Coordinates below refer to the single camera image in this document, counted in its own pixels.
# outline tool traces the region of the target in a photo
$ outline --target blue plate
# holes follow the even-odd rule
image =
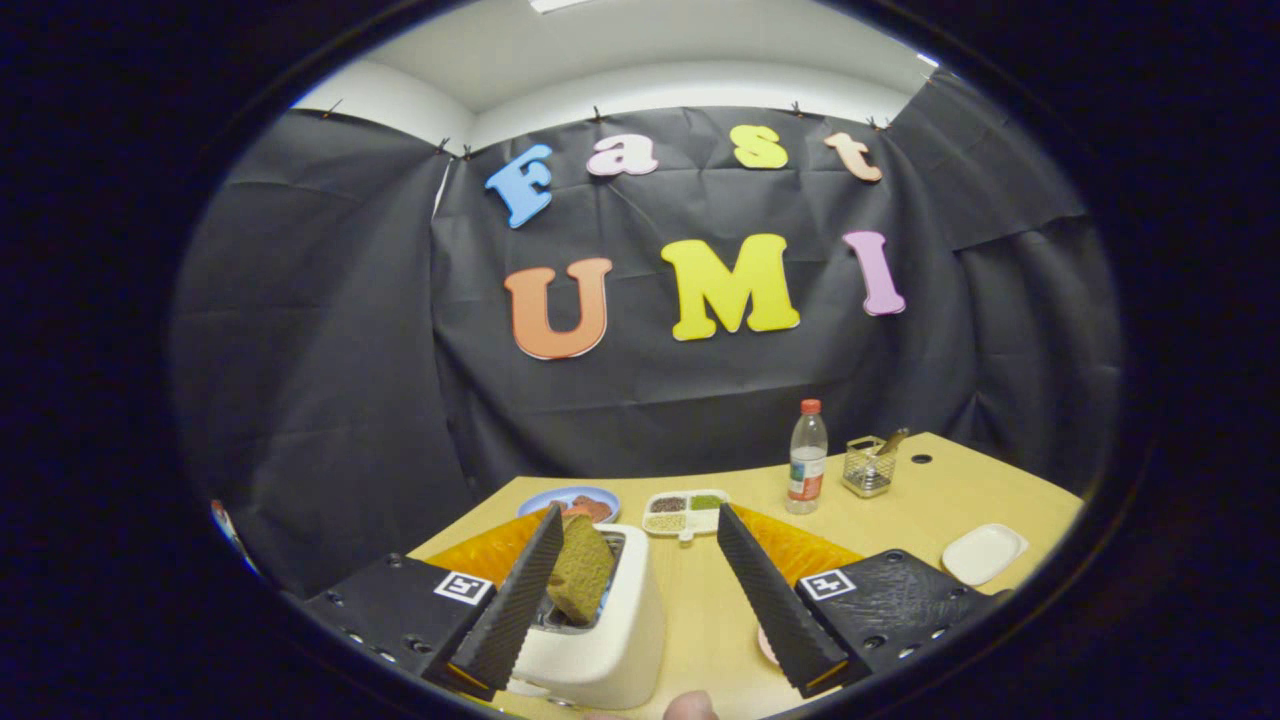
[[[609,510],[613,510],[613,512],[611,512],[608,518],[600,520],[602,523],[612,523],[618,516],[618,507],[621,506],[621,503],[618,502],[618,496],[613,495],[607,489],[593,488],[590,486],[573,486],[570,488],[556,488],[556,489],[549,489],[547,492],[540,492],[534,497],[526,500],[524,505],[520,506],[520,510],[516,511],[516,515],[518,516],[518,515],[529,515],[530,512],[536,512],[543,507],[550,505],[553,500],[558,500],[564,505],[572,506],[573,498],[580,495],[585,495],[586,497],[590,497],[596,502],[603,502],[609,506]]]

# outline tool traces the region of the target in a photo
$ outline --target toaster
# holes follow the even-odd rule
[[[666,615],[649,564],[649,538],[628,525],[602,523],[595,529],[613,553],[595,618],[571,625],[544,596],[507,692],[600,710],[636,707],[653,694]]]

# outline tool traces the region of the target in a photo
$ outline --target ceiling light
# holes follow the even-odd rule
[[[534,6],[541,14],[550,13],[552,10],[559,10],[561,8],[568,8],[570,5],[581,5],[582,3],[590,3],[591,0],[529,0],[529,4]]]

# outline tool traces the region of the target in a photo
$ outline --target toaster slot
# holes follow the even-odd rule
[[[613,568],[609,569],[609,580],[604,585],[604,592],[600,594],[600,605],[595,609],[595,615],[591,616],[591,621],[585,625],[575,625],[570,623],[568,618],[566,618],[564,614],[556,607],[556,603],[552,602],[550,596],[544,593],[543,601],[538,605],[538,614],[534,616],[534,621],[530,625],[531,628],[572,635],[589,632],[599,621],[600,612],[604,611],[604,603],[609,600],[609,591],[613,588],[613,577],[618,573],[618,561],[622,559],[622,546],[627,539],[622,533],[604,530],[600,534],[604,536],[604,542],[609,546],[609,552],[613,553]]]

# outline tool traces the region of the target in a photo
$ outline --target white wall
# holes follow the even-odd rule
[[[794,65],[671,63],[599,73],[526,95],[481,113],[471,127],[474,147],[532,129],[594,117],[678,106],[749,106],[884,123],[910,100],[867,81]]]
[[[598,73],[552,86],[472,114],[435,87],[370,60],[356,61],[308,92],[294,108],[356,115],[447,150],[479,150],[494,142],[602,114],[675,106],[751,106],[864,122],[891,120],[909,95],[836,73],[764,63],[671,63]]]
[[[293,104],[374,120],[420,137],[431,145],[451,138],[445,150],[461,154],[475,115],[435,87],[394,68],[357,60],[317,85]]]

